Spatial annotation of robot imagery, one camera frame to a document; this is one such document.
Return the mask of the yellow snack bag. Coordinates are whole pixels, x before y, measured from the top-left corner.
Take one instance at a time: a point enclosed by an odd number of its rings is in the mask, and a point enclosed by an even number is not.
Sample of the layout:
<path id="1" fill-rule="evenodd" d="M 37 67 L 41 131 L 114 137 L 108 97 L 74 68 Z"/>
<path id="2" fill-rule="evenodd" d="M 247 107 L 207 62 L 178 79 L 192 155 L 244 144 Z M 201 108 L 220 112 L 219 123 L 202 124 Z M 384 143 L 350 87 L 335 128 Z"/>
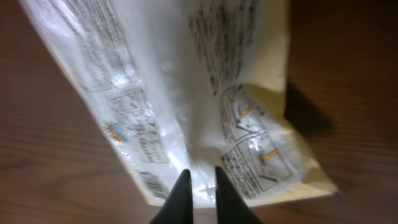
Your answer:
<path id="1" fill-rule="evenodd" d="M 253 206 L 337 191 L 285 118 L 285 0 L 25 0 L 22 7 L 145 200 L 180 173 L 216 203 L 215 167 Z"/>

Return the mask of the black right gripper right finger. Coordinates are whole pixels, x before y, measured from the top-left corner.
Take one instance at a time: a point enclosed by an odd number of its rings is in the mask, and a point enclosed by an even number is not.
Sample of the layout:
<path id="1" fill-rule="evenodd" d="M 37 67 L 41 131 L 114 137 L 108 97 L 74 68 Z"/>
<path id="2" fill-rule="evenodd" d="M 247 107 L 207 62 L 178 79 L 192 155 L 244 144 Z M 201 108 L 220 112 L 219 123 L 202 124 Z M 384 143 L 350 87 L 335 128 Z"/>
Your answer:
<path id="1" fill-rule="evenodd" d="M 250 210 L 222 167 L 215 167 L 218 224 L 262 224 Z"/>

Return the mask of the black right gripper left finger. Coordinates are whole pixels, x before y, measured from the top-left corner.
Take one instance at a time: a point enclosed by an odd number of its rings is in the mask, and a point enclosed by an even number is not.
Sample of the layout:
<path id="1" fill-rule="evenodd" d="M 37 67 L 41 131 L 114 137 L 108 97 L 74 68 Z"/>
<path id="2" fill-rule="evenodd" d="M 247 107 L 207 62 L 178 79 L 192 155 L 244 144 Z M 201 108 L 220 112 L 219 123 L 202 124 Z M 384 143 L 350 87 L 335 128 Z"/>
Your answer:
<path id="1" fill-rule="evenodd" d="M 184 169 L 171 193 L 150 224 L 193 224 L 192 180 Z"/>

